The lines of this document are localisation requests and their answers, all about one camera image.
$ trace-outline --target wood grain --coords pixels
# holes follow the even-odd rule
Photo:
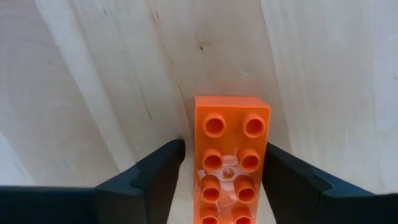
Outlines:
[[[0,184],[94,186],[165,142],[193,97],[257,95],[270,142],[373,192],[398,190],[394,0],[0,1]],[[261,192],[258,223],[275,223]]]
[[[379,191],[367,1],[263,0],[292,153]]]
[[[1,1],[0,18],[0,130],[34,182],[86,186],[117,174],[36,5]]]

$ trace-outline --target orange stud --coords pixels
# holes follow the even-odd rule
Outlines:
[[[215,203],[220,197],[220,182],[217,177],[207,175],[201,180],[201,196],[205,202]]]
[[[240,167],[245,172],[254,172],[260,168],[261,158],[253,149],[241,149],[237,157]]]
[[[233,209],[233,220],[234,224],[252,224],[250,211],[246,207]]]
[[[266,131],[266,124],[260,116],[251,113],[244,118],[242,128],[247,137],[257,138]]]
[[[238,200],[242,203],[252,202],[256,198],[253,181],[246,175],[240,175],[235,179],[234,188]]]
[[[223,166],[223,155],[219,150],[207,149],[203,153],[203,168],[207,171],[216,171]]]
[[[203,130],[211,138],[218,138],[223,135],[226,123],[222,115],[217,113],[209,114],[203,121]]]
[[[218,224],[218,212],[215,206],[206,206],[201,209],[200,224]]]

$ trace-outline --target lego brick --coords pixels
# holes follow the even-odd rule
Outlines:
[[[195,98],[194,224],[255,224],[271,109],[253,96]]]

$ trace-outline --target black plastic jaw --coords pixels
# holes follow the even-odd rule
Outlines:
[[[398,223],[398,194],[374,195],[268,144],[262,183],[278,224]]]
[[[166,224],[184,158],[173,140],[93,189],[0,187],[0,223]]]
[[[184,142],[170,141],[97,186],[95,204],[100,223],[166,223],[184,157]]]

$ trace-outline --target wooden board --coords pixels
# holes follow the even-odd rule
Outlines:
[[[190,223],[193,97],[257,95],[269,140],[398,190],[394,0],[0,1],[0,184],[94,186],[174,138]],[[275,223],[260,202],[259,223]]]

